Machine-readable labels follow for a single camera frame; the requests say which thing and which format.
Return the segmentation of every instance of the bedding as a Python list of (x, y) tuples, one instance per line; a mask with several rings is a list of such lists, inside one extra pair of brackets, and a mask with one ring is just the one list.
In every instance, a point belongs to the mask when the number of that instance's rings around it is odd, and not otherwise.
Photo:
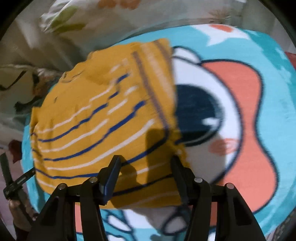
[[(268, 35), (220, 24), (168, 28), (119, 44), (159, 38), (174, 48), (176, 117), (191, 169), (211, 183), (232, 182), (269, 234), (296, 206), (295, 69)], [(33, 166), (29, 126), (22, 150), (27, 171)], [(35, 178), (27, 186), (40, 211), (49, 195)], [(82, 240), (79, 212), (76, 207)], [(170, 206), (101, 214), (109, 240), (183, 240), (190, 211)]]
[(237, 26), (245, 0), (56, 0), (40, 27), (71, 41), (82, 56), (133, 34), (188, 24)]

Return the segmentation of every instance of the blue stripe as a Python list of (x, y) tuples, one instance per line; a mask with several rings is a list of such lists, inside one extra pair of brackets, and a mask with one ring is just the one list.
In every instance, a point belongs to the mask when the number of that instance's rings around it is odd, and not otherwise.
[(148, 154), (152, 153), (153, 151), (155, 151), (157, 148), (161, 147), (163, 144), (166, 143), (167, 139), (168, 139), (168, 136), (169, 136), (169, 131), (168, 130), (165, 130), (165, 136), (164, 138), (162, 138), (160, 141), (156, 142), (152, 147), (150, 147), (149, 149), (147, 149), (146, 151), (140, 153), (139, 155), (127, 160), (126, 162), (123, 162), (121, 164), (122, 167), (130, 164), (130, 163), (133, 163), (145, 156), (147, 156)]
[(120, 77), (117, 79), (116, 84), (118, 84), (120, 81), (124, 80), (126, 77), (128, 77), (128, 74), (125, 74), (125, 75), (123, 75), (123, 76), (120, 76)]
[(152, 182), (149, 182), (149, 183), (140, 185), (140, 186), (136, 186), (136, 187), (129, 188), (129, 189), (122, 190), (122, 191), (118, 191), (118, 192), (114, 192), (113, 193), (113, 197), (120, 196), (120, 195), (127, 194), (127, 193), (131, 193), (131, 192), (135, 192), (135, 191), (139, 191), (139, 190), (141, 190), (141, 189), (143, 189), (145, 187), (148, 187), (148, 186), (150, 186), (150, 185), (152, 185), (152, 184), (154, 184), (156, 182), (159, 182), (161, 180), (164, 180), (164, 179), (167, 179), (167, 178), (171, 178), (171, 177), (173, 177), (173, 174), (172, 173), (171, 174), (168, 174), (168, 175), (166, 175), (164, 177), (161, 177), (159, 179), (156, 179), (156, 180), (154, 180)]
[[(128, 75), (129, 75), (129, 74), (125, 74), (125, 75), (120, 76), (120, 77), (117, 79), (116, 83), (118, 84), (120, 81), (122, 81), (122, 80), (124, 80), (126, 77), (128, 77)], [(113, 93), (111, 96), (109, 96), (108, 99), (112, 99), (113, 97), (115, 97), (115, 96), (118, 95), (118, 94), (119, 94), (119, 91), (116, 91), (116, 92)], [(104, 104), (104, 105), (101, 105), (100, 107), (96, 108), (96, 109), (93, 111), (93, 113), (92, 113), (88, 118), (82, 120), (79, 124), (77, 124), (76, 126), (73, 126), (70, 130), (66, 131), (65, 133), (63, 133), (63, 134), (61, 134), (61, 135), (59, 135), (59, 136), (57, 136), (57, 137), (55, 137), (55, 138), (51, 138), (51, 139), (38, 139), (38, 140), (41, 141), (41, 142), (55, 141), (55, 140), (57, 140), (57, 139), (59, 139), (59, 138), (65, 136), (65, 135), (69, 134), (71, 131), (77, 129), (81, 124), (83, 124), (83, 123), (85, 123), (85, 122), (88, 122), (88, 121), (93, 117), (94, 114), (96, 114), (96, 113), (99, 112), (101, 109), (103, 109), (103, 108), (105, 108), (105, 107), (107, 107), (107, 106), (108, 106), (108, 103), (106, 103), (106, 104)]]
[(47, 173), (35, 168), (35, 170), (44, 176), (47, 176), (50, 179), (73, 179), (73, 178), (78, 178), (78, 177), (96, 177), (98, 174), (97, 173), (89, 173), (89, 174), (82, 174), (82, 175), (76, 175), (73, 177), (64, 177), (64, 176), (50, 176)]
[(120, 128), (121, 126), (123, 126), (124, 124), (126, 124), (127, 122), (129, 122), (135, 115), (138, 109), (140, 109), (142, 106), (145, 105), (145, 101), (140, 101), (138, 104), (136, 104), (133, 108), (133, 112), (130, 113), (127, 117), (125, 117), (123, 120), (121, 120), (120, 122), (118, 122), (116, 125), (112, 126), (108, 132), (96, 143), (94, 143), (93, 145), (87, 147), (86, 149), (79, 151), (75, 154), (69, 155), (69, 156), (65, 156), (65, 157), (59, 157), (59, 158), (55, 158), (55, 159), (51, 159), (51, 158), (44, 158), (45, 161), (63, 161), (63, 160), (68, 160), (71, 159), (73, 157), (77, 157), (80, 156), (88, 151), (90, 151), (91, 149), (93, 149), (94, 147), (96, 147), (98, 144), (100, 144), (104, 139), (107, 138), (107, 136), (109, 136), (112, 132), (116, 131), (118, 128)]
[(69, 134), (71, 131), (73, 131), (75, 129), (78, 129), (83, 123), (86, 123), (86, 122), (90, 121), (90, 119), (96, 113), (98, 113), (100, 110), (106, 108), (107, 106), (108, 106), (108, 103), (103, 104), (103, 105), (99, 106), (98, 108), (94, 109), (93, 112), (91, 113), (91, 115), (88, 118), (85, 118), (85, 119), (81, 120), (77, 125), (71, 127), (69, 130), (67, 130), (63, 134), (60, 134), (60, 135), (58, 135), (58, 136), (56, 136), (54, 138), (51, 138), (51, 139), (38, 139), (38, 141), (40, 141), (40, 142), (51, 142), (51, 141), (55, 141), (55, 140), (58, 140), (58, 139), (62, 138), (63, 136)]
[(119, 91), (116, 91), (114, 94), (110, 95), (108, 99), (112, 99), (113, 97), (117, 96)]

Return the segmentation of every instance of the orange flower print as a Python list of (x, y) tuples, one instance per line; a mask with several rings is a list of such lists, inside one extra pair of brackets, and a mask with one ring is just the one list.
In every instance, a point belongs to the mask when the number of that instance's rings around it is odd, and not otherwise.
[(99, 8), (114, 8), (117, 4), (121, 8), (134, 10), (136, 9), (141, 0), (100, 0), (98, 3)]
[(233, 138), (225, 138), (214, 141), (209, 146), (209, 152), (225, 156), (237, 150), (238, 140)]

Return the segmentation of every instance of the green leaf print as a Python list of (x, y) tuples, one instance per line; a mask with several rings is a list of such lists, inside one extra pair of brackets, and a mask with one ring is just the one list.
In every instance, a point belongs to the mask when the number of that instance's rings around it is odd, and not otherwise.
[(84, 23), (76, 23), (76, 24), (68, 24), (68, 25), (62, 25), (54, 30), (54, 33), (61, 34), (68, 31), (78, 31), (83, 29), (85, 26)]
[(51, 22), (51, 28), (58, 27), (67, 22), (78, 10), (76, 6), (69, 6), (62, 10)]

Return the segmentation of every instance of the cartoon print blanket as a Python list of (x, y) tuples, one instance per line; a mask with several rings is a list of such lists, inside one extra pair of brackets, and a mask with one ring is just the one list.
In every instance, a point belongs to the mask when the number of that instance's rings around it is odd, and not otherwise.
[[(269, 36), (225, 25), (169, 28), (121, 43), (159, 38), (168, 38), (174, 48), (176, 115), (193, 172), (208, 182), (234, 183), (264, 234), (270, 233), (296, 205), (293, 66)], [(33, 162), (26, 131), (24, 170)], [(33, 205), (40, 208), (48, 194), (33, 179), (28, 188)], [(188, 207), (101, 214), (109, 240), (126, 241), (183, 240), (190, 216)], [(213, 241), (215, 222), (211, 224)]]

